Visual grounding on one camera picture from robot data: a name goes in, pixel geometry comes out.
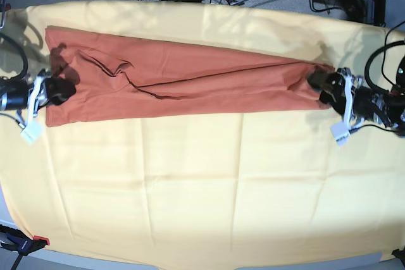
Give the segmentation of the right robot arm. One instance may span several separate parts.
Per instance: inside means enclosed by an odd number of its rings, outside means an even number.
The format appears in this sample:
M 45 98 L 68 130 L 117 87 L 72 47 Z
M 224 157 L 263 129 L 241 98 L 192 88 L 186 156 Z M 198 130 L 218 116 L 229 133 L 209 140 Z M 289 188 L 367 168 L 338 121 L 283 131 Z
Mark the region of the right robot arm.
M 47 69 L 30 76 L 26 50 L 5 30 L 10 10 L 8 0 L 1 0 L 1 54 L 11 51 L 16 55 L 16 63 L 11 68 L 1 65 L 1 111 L 19 111 L 30 106 L 37 111 L 47 106 L 62 105 L 76 93 L 75 85 Z

